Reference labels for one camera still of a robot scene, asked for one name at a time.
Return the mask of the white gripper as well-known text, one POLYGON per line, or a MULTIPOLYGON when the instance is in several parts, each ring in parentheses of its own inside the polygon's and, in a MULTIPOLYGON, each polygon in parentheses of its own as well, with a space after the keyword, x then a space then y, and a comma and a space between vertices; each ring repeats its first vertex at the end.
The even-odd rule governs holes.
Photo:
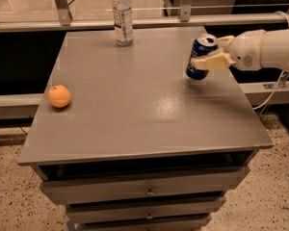
POLYGON ((233 64, 241 71, 257 71, 261 68, 260 52, 265 35, 265 30, 255 30, 244 32, 236 38, 218 38, 221 49, 192 58, 191 65, 199 70, 225 70, 233 64))

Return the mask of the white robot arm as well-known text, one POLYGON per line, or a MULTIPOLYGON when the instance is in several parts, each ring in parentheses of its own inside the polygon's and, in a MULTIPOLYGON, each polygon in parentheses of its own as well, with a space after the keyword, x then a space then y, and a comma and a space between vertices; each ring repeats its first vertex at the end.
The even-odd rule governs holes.
POLYGON ((237 37, 217 38, 218 48, 191 59, 198 70, 224 70, 231 65, 241 71, 277 68, 289 73, 289 29, 246 31, 237 37))

